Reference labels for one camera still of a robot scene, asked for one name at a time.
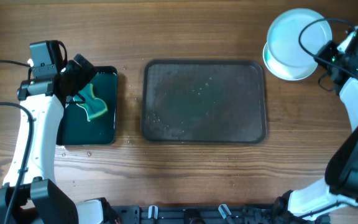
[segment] sponge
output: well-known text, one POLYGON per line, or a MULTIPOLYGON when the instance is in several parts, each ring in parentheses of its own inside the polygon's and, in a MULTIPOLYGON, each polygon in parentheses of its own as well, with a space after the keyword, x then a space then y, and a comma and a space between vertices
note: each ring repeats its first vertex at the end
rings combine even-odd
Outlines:
MULTIPOLYGON (((92 83, 87 84, 78 93, 85 98, 85 103, 77 105, 86 111, 88 121, 92 121, 108 111, 107 104, 102 99, 94 96, 92 83)), ((74 101, 82 100, 79 96, 74 96, 74 101)))

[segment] gray tray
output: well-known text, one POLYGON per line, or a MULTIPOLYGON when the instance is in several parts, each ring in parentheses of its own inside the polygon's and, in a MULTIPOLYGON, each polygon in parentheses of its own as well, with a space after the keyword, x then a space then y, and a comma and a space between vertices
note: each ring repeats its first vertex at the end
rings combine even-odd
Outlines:
POLYGON ((264 73, 249 60, 153 60, 145 67, 145 139, 253 144, 267 134, 264 73))

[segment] plastic tray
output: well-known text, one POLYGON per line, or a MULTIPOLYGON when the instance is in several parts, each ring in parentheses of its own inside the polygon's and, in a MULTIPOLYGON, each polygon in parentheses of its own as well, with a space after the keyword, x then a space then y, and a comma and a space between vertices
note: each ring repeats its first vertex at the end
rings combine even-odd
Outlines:
POLYGON ((111 66, 96 67, 98 73, 90 81, 97 98, 106 102, 108 112, 88 121, 78 105, 69 105, 60 121, 57 134, 59 146, 111 144, 116 135, 117 70, 111 66))
POLYGON ((266 137, 264 73, 249 60, 153 60, 145 67, 145 139, 253 144, 266 137))

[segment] wood grain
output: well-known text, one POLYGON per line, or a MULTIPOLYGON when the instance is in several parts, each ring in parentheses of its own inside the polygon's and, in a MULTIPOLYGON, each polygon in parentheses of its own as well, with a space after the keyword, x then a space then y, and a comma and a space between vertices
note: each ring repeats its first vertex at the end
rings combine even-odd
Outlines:
MULTIPOLYGON (((263 65, 269 25, 296 7, 358 24, 358 2, 337 0, 0 6, 0 59, 25 62, 30 43, 58 39, 69 58, 81 53, 94 65, 119 70, 116 142, 56 149, 57 184, 75 202, 106 197, 112 205, 270 203, 321 178, 351 133, 339 98, 317 85, 322 69, 286 82, 264 67, 268 136, 256 146, 143 140, 142 70, 153 58, 249 59, 263 65)), ((343 38, 344 29, 333 25, 334 36, 343 38)), ((26 75, 25 68, 0 65, 0 101, 17 101, 26 75)), ((0 107, 0 187, 18 128, 19 112, 0 107)), ((333 223, 358 223, 358 210, 334 212, 333 223)))

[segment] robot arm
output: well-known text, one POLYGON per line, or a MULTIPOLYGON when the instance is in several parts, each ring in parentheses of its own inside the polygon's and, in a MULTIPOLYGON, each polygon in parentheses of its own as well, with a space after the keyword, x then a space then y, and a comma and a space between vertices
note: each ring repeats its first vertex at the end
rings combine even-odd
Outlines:
MULTIPOLYGON (((317 56, 349 71, 358 71, 358 26, 356 29, 340 45, 328 43, 317 56)), ((328 70, 328 75, 335 83, 335 90, 346 107, 353 133, 329 162, 325 179, 305 189, 295 190, 287 198, 288 211, 309 221, 345 206, 358 207, 358 80, 316 61, 328 70)))
POLYGON ((109 220, 114 223, 119 220, 106 199, 74 204, 55 184, 55 146, 66 99, 75 96, 96 75, 93 65, 79 54, 74 60, 63 60, 59 45, 63 44, 56 40, 30 45, 32 60, 29 61, 34 79, 21 83, 17 97, 21 106, 32 113, 34 132, 27 161, 22 161, 29 132, 28 117, 22 112, 13 161, 0 189, 0 223, 5 221, 22 162, 26 162, 26 172, 10 223, 104 223, 109 220), (20 208, 28 198, 33 201, 36 213, 20 208))

